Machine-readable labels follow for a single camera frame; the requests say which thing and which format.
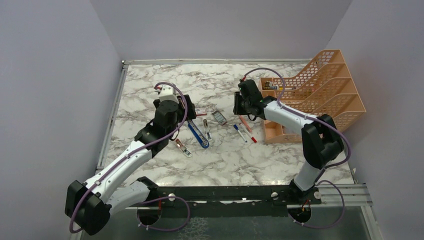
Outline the red white staple box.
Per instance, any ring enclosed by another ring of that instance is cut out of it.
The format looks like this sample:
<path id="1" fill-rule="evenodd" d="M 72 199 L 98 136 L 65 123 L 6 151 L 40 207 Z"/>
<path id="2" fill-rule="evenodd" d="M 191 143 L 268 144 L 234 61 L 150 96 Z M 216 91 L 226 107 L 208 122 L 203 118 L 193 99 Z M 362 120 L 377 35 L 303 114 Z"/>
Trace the red white staple box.
<path id="1" fill-rule="evenodd" d="M 200 107 L 195 109 L 195 113 L 197 116 L 206 116 L 208 114 L 208 110 L 206 107 Z"/>

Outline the small pink stapler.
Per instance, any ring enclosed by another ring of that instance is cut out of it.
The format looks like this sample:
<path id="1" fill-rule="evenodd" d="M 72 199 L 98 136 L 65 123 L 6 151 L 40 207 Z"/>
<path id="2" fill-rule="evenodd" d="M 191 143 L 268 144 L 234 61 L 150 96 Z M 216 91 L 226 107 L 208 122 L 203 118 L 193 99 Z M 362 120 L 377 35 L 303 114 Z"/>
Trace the small pink stapler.
<path id="1" fill-rule="evenodd" d="M 187 147 L 177 138 L 175 139 L 175 143 L 178 149 L 187 157 L 190 158 L 192 153 L 187 149 Z"/>

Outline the grey staple strips tray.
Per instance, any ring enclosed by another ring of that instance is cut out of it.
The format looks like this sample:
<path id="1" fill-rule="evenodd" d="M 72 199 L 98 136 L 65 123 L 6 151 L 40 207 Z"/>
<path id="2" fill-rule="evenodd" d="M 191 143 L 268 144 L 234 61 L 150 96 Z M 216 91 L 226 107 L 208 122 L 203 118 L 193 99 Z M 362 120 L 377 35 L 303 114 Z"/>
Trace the grey staple strips tray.
<path id="1" fill-rule="evenodd" d="M 212 112 L 212 116 L 221 126 L 225 125 L 228 122 L 225 116 L 219 110 L 215 110 L 214 112 Z"/>

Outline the blue stapler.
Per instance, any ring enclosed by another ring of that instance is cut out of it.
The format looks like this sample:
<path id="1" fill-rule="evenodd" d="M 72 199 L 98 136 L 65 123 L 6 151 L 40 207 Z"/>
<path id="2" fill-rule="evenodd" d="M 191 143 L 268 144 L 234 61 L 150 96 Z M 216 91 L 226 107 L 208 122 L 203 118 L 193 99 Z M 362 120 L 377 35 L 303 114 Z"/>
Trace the blue stapler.
<path id="1" fill-rule="evenodd" d="M 192 120 L 188 120 L 187 126 L 192 132 L 197 142 L 200 144 L 200 146 L 204 149 L 207 149 L 210 146 L 210 143 L 207 140 L 207 138 L 203 135 L 203 133 L 200 131 L 200 129 L 197 127 L 197 125 Z"/>

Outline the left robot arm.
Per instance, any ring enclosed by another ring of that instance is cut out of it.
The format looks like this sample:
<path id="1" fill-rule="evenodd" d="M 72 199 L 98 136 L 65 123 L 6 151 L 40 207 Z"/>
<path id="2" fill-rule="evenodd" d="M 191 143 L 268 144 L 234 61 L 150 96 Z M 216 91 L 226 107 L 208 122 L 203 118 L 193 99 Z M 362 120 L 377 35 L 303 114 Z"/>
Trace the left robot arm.
<path id="1" fill-rule="evenodd" d="M 118 158 L 84 182 L 75 180 L 68 186 L 64 212 L 70 218 L 72 234 L 84 231 L 95 235 L 112 215 L 125 208 L 134 204 L 149 206 L 166 199 L 158 195 L 158 185 L 147 177 L 120 188 L 135 170 L 169 144 L 185 121 L 197 117 L 195 104 L 188 94 L 160 94 L 153 104 L 153 119 L 138 131 Z"/>

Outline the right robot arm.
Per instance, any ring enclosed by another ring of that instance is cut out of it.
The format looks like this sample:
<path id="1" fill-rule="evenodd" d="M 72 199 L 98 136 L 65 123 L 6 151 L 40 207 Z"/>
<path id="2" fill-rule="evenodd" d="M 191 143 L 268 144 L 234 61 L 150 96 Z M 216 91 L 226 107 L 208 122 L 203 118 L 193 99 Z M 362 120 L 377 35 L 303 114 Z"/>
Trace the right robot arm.
<path id="1" fill-rule="evenodd" d="M 292 202 L 302 203 L 327 163 L 344 151 L 344 143 L 333 118 L 328 114 L 306 114 L 282 104 L 276 97 L 264 97 L 252 79 L 241 80 L 237 87 L 234 114 L 271 121 L 300 135 L 305 163 L 290 182 L 288 196 Z"/>

